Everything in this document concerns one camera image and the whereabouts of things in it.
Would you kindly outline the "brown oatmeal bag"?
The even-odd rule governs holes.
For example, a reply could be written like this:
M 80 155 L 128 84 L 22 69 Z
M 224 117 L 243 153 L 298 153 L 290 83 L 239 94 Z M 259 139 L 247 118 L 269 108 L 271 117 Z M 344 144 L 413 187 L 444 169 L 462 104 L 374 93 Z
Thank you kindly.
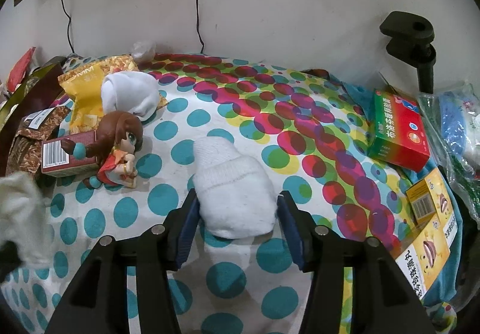
M 37 179 L 41 173 L 41 143 L 54 138 L 70 113 L 66 106 L 50 107 L 24 116 L 14 136 L 7 159 L 6 175 L 24 171 Z

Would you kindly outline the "white sock pair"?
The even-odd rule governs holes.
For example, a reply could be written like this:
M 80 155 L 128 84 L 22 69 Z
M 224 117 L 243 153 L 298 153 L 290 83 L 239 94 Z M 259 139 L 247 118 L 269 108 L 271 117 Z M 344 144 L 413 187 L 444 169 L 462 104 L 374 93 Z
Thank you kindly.
M 193 183 L 210 234 L 228 240 L 262 236 L 276 223 L 272 181 L 260 163 L 223 137 L 193 143 Z

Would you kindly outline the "yellow snack bag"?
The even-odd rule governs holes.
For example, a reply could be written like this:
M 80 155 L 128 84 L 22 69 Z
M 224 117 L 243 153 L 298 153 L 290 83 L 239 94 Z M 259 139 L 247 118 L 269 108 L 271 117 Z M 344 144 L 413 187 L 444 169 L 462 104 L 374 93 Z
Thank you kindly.
M 84 62 L 81 65 L 71 65 L 70 69 L 58 78 L 60 87 L 73 101 L 69 122 L 70 133 L 88 132 L 98 128 L 103 116 L 106 115 L 103 113 L 101 100 L 103 79 L 106 75 L 118 71 L 140 70 L 131 56 L 117 55 Z M 157 110 L 167 105 L 166 97 L 160 94 Z

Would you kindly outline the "white sock bundle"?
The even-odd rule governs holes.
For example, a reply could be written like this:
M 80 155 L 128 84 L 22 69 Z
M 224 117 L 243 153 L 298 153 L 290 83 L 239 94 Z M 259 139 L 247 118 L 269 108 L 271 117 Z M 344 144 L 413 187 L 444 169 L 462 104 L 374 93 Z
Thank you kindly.
M 118 71 L 108 74 L 101 85 L 103 113 L 128 112 L 148 120 L 160 104 L 157 80 L 145 72 Z

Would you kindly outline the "red packet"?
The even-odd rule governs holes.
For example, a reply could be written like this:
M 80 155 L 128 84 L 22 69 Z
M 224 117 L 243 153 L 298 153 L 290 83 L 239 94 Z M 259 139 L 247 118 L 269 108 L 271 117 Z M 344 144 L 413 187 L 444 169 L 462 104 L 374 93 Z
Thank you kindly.
M 32 61 L 32 56 L 36 48 L 31 47 L 28 49 L 25 54 L 17 61 L 17 63 L 10 70 L 10 74 L 7 79 L 7 91 L 9 93 L 14 93 L 16 87 L 21 84 L 28 70 L 28 66 Z

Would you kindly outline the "gold and maroon box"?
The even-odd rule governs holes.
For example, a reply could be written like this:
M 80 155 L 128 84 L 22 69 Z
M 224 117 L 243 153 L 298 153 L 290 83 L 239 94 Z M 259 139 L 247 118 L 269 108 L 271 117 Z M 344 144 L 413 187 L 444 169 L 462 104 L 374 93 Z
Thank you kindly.
M 58 77 L 64 73 L 62 66 L 65 61 L 65 57 L 56 56 L 35 70 L 31 78 L 38 80 L 32 88 L 25 93 L 27 83 L 24 82 L 1 108 L 1 177 L 6 174 L 11 143 L 22 118 L 48 108 L 62 93 Z

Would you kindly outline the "clear plastic bag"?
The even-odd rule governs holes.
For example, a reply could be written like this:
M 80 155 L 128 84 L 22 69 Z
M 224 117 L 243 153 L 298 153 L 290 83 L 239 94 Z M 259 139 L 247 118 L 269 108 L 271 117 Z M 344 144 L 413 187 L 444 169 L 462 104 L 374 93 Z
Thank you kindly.
M 466 83 L 436 94 L 419 93 L 435 162 L 451 190 L 479 221 L 479 96 Z

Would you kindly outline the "brown hair doll figure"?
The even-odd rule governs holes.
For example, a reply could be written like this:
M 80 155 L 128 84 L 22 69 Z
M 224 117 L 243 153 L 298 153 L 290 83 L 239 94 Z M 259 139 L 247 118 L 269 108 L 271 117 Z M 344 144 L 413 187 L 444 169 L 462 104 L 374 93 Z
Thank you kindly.
M 103 185 L 137 186 L 135 154 L 143 145 L 143 125 L 140 119 L 129 112 L 115 110 L 107 113 L 95 131 L 96 139 L 89 145 L 64 138 L 61 148 L 77 160 L 95 158 L 96 174 L 83 180 L 90 189 Z

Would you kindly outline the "black clamp stand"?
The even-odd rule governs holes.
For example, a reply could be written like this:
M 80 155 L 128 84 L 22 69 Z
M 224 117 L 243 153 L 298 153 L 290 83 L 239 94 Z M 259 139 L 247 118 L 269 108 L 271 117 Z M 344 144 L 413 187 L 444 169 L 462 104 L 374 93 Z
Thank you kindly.
M 426 18 L 404 11 L 392 11 L 380 24 L 379 30 L 391 40 L 386 52 L 416 69 L 421 93 L 434 93 L 436 49 L 432 45 L 434 27 Z

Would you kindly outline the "red green medicine box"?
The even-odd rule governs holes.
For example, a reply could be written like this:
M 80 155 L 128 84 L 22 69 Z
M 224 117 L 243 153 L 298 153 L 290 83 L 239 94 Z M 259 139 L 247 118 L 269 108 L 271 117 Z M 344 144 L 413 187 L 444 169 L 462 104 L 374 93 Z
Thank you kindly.
M 373 93 L 368 156 L 419 172 L 430 158 L 418 105 L 383 90 Z

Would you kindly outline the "white plastic bag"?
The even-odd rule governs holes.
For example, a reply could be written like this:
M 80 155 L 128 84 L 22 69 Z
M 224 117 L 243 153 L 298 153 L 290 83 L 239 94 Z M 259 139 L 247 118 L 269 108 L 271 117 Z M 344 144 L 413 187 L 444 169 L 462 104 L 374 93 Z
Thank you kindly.
M 156 43 L 153 41 L 137 41 L 133 44 L 130 55 L 137 64 L 150 62 L 156 53 Z

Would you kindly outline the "maroon small carton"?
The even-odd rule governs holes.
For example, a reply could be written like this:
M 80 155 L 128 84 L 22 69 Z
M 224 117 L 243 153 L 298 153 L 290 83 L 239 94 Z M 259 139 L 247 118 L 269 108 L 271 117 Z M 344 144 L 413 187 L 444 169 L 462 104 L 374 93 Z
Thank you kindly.
M 41 173 L 59 178 L 97 171 L 97 159 L 86 157 L 86 146 L 95 140 L 95 131 L 44 140 L 41 143 Z

